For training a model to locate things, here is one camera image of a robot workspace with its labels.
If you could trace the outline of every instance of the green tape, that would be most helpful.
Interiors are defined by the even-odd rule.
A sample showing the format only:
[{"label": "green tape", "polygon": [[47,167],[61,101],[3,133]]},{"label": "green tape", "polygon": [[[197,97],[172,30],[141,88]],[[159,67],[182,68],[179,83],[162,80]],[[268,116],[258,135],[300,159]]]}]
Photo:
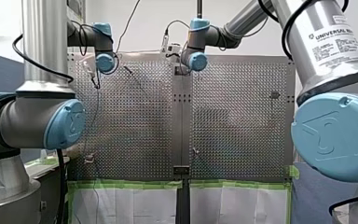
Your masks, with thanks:
[{"label": "green tape", "polygon": [[243,189],[287,190],[286,224],[290,224],[291,222],[292,183],[261,183],[261,182],[254,182],[254,181],[235,181],[235,180],[191,180],[190,187],[194,189],[232,187],[232,188],[243,188]]},{"label": "green tape", "polygon": [[35,165],[35,164],[55,165],[55,164],[58,164],[58,160],[57,160],[57,158],[49,158],[49,159],[45,159],[43,161],[40,161],[39,159],[37,159],[35,161],[28,161],[27,163],[25,163],[25,165],[27,165],[27,166],[31,166],[31,165]]},{"label": "green tape", "polygon": [[180,189],[182,181],[127,181],[127,180],[80,180],[68,181],[68,216],[69,223],[72,223],[72,214],[75,192],[79,189]]},{"label": "green tape", "polygon": [[294,165],[289,166],[289,175],[294,179],[300,178],[300,171]]},{"label": "green tape", "polygon": [[235,181],[235,180],[191,180],[190,187],[194,189],[207,188],[244,188],[244,189],[289,189],[288,183],[261,183],[254,181]]}]

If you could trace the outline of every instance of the blue joint cap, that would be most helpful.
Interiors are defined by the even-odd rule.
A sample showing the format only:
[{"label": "blue joint cap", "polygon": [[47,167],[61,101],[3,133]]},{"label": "blue joint cap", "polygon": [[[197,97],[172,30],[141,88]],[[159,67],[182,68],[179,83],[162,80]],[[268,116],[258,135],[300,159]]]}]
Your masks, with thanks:
[{"label": "blue joint cap", "polygon": [[45,149],[68,148],[74,145],[83,133],[86,114],[83,104],[68,100],[54,113],[45,130]]},{"label": "blue joint cap", "polygon": [[190,70],[199,72],[202,71],[208,64],[207,57],[202,52],[195,52],[190,54],[188,59],[188,68]]},{"label": "blue joint cap", "polygon": [[95,22],[95,23],[93,24],[93,27],[95,27],[96,29],[102,31],[105,35],[110,35],[110,36],[112,36],[112,29],[111,29],[109,23],[105,23],[105,22]]},{"label": "blue joint cap", "polygon": [[358,182],[358,96],[328,92],[296,112],[292,138],[301,157],[323,175]]},{"label": "blue joint cap", "polygon": [[190,23],[190,31],[198,31],[203,29],[208,29],[211,23],[208,20],[194,18]]},{"label": "blue joint cap", "polygon": [[115,60],[107,53],[100,53],[96,58],[97,69],[102,73],[108,73],[115,67]]}]

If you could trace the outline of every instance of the perforated metal panel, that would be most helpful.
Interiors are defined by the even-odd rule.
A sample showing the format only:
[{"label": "perforated metal panel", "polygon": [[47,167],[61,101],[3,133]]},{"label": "perforated metal panel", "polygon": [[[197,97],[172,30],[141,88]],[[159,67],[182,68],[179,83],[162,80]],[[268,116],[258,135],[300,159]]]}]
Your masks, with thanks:
[{"label": "perforated metal panel", "polygon": [[283,57],[213,56],[193,76],[191,178],[283,181],[295,70]]},{"label": "perforated metal panel", "polygon": [[95,153],[94,163],[77,160],[71,178],[172,179],[169,63],[158,55],[124,55],[116,73],[102,76],[97,112],[98,93],[90,76],[80,65],[80,56],[70,56],[74,90],[88,109],[86,131],[78,147],[82,155]]},{"label": "perforated metal panel", "polygon": [[79,60],[69,65],[88,122],[77,147],[95,161],[81,157],[70,178],[172,180],[187,164],[193,179],[288,177],[295,69],[284,57],[209,56],[205,71],[179,77],[158,55],[124,55],[100,101]]}]

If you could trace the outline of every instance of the gray metal post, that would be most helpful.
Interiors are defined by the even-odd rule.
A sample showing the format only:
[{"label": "gray metal post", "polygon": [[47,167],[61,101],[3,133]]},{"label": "gray metal post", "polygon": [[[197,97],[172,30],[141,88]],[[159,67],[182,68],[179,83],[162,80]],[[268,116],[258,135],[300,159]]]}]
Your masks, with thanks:
[{"label": "gray metal post", "polygon": [[[263,0],[263,2],[266,8],[274,11],[270,0]],[[265,20],[266,17],[267,14],[261,9],[258,1],[253,0],[225,25],[225,30],[228,35],[242,38]]]},{"label": "gray metal post", "polygon": [[[66,74],[66,1],[22,0],[24,53],[34,61]],[[25,62],[25,82],[18,91],[72,93],[66,78]]]}]

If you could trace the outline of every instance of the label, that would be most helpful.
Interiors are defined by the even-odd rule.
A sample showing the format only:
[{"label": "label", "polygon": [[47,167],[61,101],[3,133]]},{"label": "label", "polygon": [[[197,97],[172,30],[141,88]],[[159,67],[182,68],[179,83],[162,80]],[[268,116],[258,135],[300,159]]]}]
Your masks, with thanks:
[{"label": "label", "polygon": [[358,61],[358,42],[349,25],[332,25],[315,31],[309,35],[308,42],[313,61],[321,67],[334,68]]},{"label": "label", "polygon": [[348,20],[345,16],[333,16],[333,20],[336,24],[348,24]]}]

